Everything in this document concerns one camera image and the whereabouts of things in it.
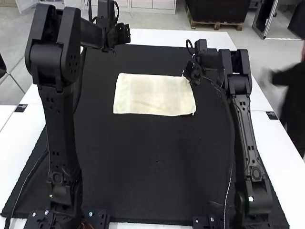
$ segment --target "cream cloth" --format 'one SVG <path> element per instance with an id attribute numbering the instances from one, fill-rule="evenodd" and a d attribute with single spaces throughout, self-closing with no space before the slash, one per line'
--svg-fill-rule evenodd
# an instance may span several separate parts
<path id="1" fill-rule="evenodd" d="M 119 74 L 114 114 L 178 116 L 195 111 L 193 91 L 185 77 Z"/>

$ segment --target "floor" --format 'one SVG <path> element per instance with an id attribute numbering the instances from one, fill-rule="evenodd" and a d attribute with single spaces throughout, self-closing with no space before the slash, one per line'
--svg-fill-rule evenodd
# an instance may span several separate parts
<path id="1" fill-rule="evenodd" d="M 27 91 L 32 83 L 23 56 L 33 12 L 34 10 L 31 9 L 20 15 L 17 8 L 0 7 L 0 53 L 7 64 L 8 71 L 24 91 Z M 82 13 L 83 17 L 87 17 L 87 12 Z M 262 74 L 264 69 L 282 69 L 300 61 L 302 42 L 261 40 L 251 28 L 254 15 L 255 11 L 248 13 L 243 31 L 236 31 L 230 26 L 221 27 L 220 31 L 228 32 L 238 49 L 248 49 L 252 73 L 256 80 L 260 81 L 264 77 Z M 119 21 L 129 23 L 131 28 L 191 30 L 183 0 L 177 1 L 175 15 L 121 12 Z M 283 14 L 278 13 L 268 36 L 295 38 L 285 29 L 286 24 L 287 19 Z M 205 26 L 197 28 L 197 30 L 213 31 L 213 28 Z M 22 90 L 9 76 L 2 79 L 0 83 L 0 104 L 18 104 L 23 97 Z M 263 91 L 275 112 L 279 114 L 285 89 L 267 85 Z"/>

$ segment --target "black mat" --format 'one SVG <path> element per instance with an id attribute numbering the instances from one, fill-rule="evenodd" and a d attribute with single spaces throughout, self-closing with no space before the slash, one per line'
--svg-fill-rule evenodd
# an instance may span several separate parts
<path id="1" fill-rule="evenodd" d="M 112 221 L 190 225 L 222 205 L 228 185 L 230 132 L 227 114 L 208 83 L 194 88 L 194 116 L 113 114 L 119 73 L 181 76 L 190 56 L 184 48 L 125 45 L 117 55 L 90 50 L 75 114 L 84 182 L 83 207 L 106 209 Z M 42 132 L 2 215 L 7 216 L 25 176 L 47 148 Z M 15 216 L 47 206 L 47 160 L 29 183 Z M 228 205 L 233 208 L 234 185 Z M 274 194 L 274 222 L 287 225 Z"/>

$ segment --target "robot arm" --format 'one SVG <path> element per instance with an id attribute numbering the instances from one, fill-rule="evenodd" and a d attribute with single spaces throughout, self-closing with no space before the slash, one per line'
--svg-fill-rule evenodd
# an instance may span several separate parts
<path id="1" fill-rule="evenodd" d="M 115 45 L 130 42 L 129 25 L 117 24 L 114 5 L 113 0 L 99 0 L 96 24 L 82 19 L 80 9 L 57 10 L 44 4 L 36 7 L 25 61 L 38 86 L 46 117 L 50 201 L 48 211 L 37 211 L 36 220 L 29 217 L 25 228 L 45 224 L 47 228 L 77 229 L 83 222 L 82 176 L 73 119 L 75 85 L 82 72 L 80 48 L 108 52 Z M 109 216 L 104 210 L 96 213 L 90 223 L 94 228 L 107 228 Z"/>
<path id="2" fill-rule="evenodd" d="M 211 79 L 210 71 L 218 71 L 217 81 Z M 272 207 L 270 181 L 257 151 L 250 114 L 252 80 L 248 51 L 217 51 L 208 49 L 206 40 L 198 40 L 193 61 L 187 64 L 183 75 L 191 84 L 210 81 L 225 94 L 228 115 L 233 118 L 236 215 L 232 228 L 273 228 L 268 218 Z"/>

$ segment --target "table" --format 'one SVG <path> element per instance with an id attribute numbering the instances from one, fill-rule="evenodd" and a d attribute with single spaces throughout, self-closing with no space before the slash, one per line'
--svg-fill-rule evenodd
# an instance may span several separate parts
<path id="1" fill-rule="evenodd" d="M 182 42 L 184 43 L 186 38 L 191 38 L 192 42 L 198 38 L 206 38 L 210 47 L 236 49 L 226 32 L 131 31 L 133 44 L 184 47 Z M 262 93 L 254 81 L 253 94 L 251 94 L 251 115 L 257 148 L 290 228 L 300 229 L 304 227 L 305 164 L 279 120 L 270 120 L 267 116 L 265 111 L 272 111 L 272 109 Z M 14 188 L 45 125 L 42 104 L 37 96 L 37 87 L 33 85 L 31 91 L 22 100 L 22 103 L 29 104 L 26 110 L 23 113 L 13 113 L 0 132 L 0 152 L 2 152 L 0 155 L 0 179 L 5 184 L 4 188 L 0 189 L 0 209 L 3 208 Z M 4 223 L 5 219 L 0 218 L 0 228 L 4 227 Z M 25 220 L 15 219 L 11 228 L 21 229 L 24 224 Z M 111 229 L 131 229 L 131 227 L 132 229 L 185 228 L 184 226 L 172 225 L 110 224 Z"/>
<path id="2" fill-rule="evenodd" d="M 15 109 L 15 105 L 0 105 L 0 131 Z"/>

